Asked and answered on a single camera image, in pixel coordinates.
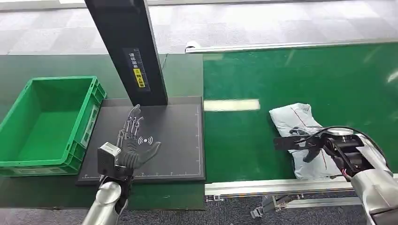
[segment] yellow label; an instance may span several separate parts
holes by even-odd
[[[141,70],[139,68],[133,69],[135,75],[141,75]]]
[[[136,76],[138,87],[144,88],[145,83],[144,83],[144,79],[142,79],[141,70],[139,68],[136,68],[136,69],[133,69],[133,71],[134,71],[134,75]]]

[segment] green table surface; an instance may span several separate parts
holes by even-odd
[[[254,111],[205,112],[206,183],[294,179],[291,158],[275,151],[268,111],[312,106],[323,126],[361,129],[384,149],[393,172],[398,127],[398,44],[161,55],[168,95],[257,99]],[[108,98],[127,94],[107,55],[1,56],[0,119],[31,77],[96,75]],[[0,207],[88,207],[95,188],[75,176],[1,178]],[[130,209],[202,209],[203,183],[134,185]]]

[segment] cable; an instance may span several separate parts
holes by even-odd
[[[347,178],[348,180],[351,180],[351,179],[352,179],[352,177],[351,177],[350,175],[347,174],[347,169],[343,169],[343,170],[341,171],[341,173],[342,173],[343,176],[344,176],[345,178]]]
[[[373,139],[372,139],[371,137],[369,137],[369,135],[363,133],[362,131],[359,131],[359,130],[357,130],[357,129],[354,129],[354,128],[351,128],[351,127],[347,127],[347,126],[331,126],[331,127],[325,127],[325,128],[323,128],[323,129],[320,129],[319,131],[317,131],[315,134],[312,134],[311,136],[309,136],[309,137],[306,138],[306,139],[303,139],[303,140],[300,140],[300,141],[295,141],[295,143],[305,142],[305,141],[307,141],[308,139],[313,138],[314,136],[317,136],[318,134],[320,134],[320,133],[322,133],[322,132],[324,132],[324,131],[326,131],[326,130],[333,129],[333,128],[345,128],[345,129],[352,130],[352,131],[355,131],[355,132],[357,132],[357,133],[362,134],[363,136],[365,136],[365,137],[373,144],[373,146],[377,149],[377,151],[380,152],[380,154],[384,157],[384,159],[385,159],[386,162],[387,162],[387,159],[385,158],[385,155],[384,155],[383,150],[380,148],[380,146],[379,146],[375,141],[373,141]]]

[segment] floor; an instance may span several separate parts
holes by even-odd
[[[160,53],[202,46],[398,38],[397,0],[150,7]],[[106,54],[87,9],[0,13],[0,54]]]
[[[398,38],[397,0],[346,0],[150,8],[160,53],[202,46]],[[0,13],[0,54],[107,54],[87,9]],[[270,212],[251,219],[260,197],[206,204],[206,211],[126,211],[127,224],[364,225],[360,206]],[[2,209],[2,225],[77,225],[86,210]]]

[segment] black pole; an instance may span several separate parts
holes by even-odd
[[[167,105],[146,0],[85,0],[133,105]]]

